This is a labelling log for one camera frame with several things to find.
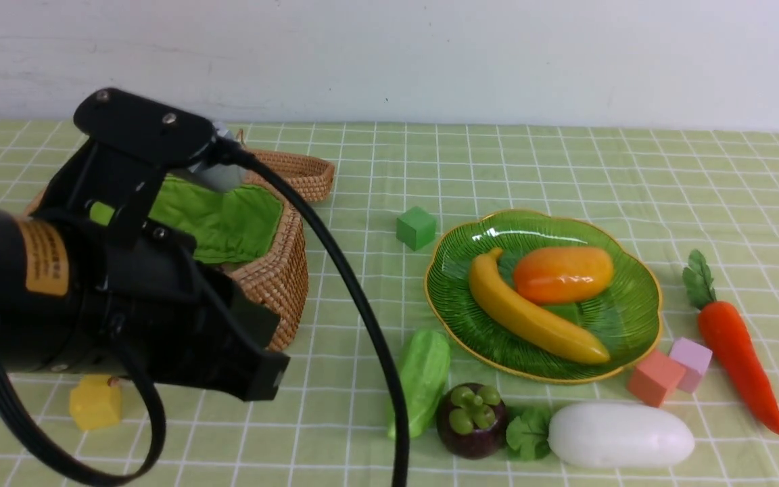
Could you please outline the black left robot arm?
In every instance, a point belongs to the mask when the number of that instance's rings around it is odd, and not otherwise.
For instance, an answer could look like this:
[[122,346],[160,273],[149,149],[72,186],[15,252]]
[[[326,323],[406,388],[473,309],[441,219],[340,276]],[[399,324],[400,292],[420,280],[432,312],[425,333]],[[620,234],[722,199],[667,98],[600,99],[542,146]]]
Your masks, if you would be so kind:
[[157,225],[130,248],[108,228],[64,212],[0,210],[0,361],[10,373],[104,374],[134,380],[126,346],[156,384],[243,401],[272,400],[289,364],[268,349],[279,317],[219,269],[193,240]]

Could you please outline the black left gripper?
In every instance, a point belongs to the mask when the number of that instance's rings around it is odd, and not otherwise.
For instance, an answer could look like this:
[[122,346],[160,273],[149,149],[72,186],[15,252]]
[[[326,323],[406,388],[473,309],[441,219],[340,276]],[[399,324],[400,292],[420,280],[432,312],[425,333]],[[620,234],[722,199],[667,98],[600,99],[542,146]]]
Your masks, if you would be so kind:
[[220,269],[195,261],[193,240],[160,226],[135,246],[111,246],[86,220],[69,232],[80,311],[68,342],[75,373],[275,399],[290,362],[268,349],[279,317]]

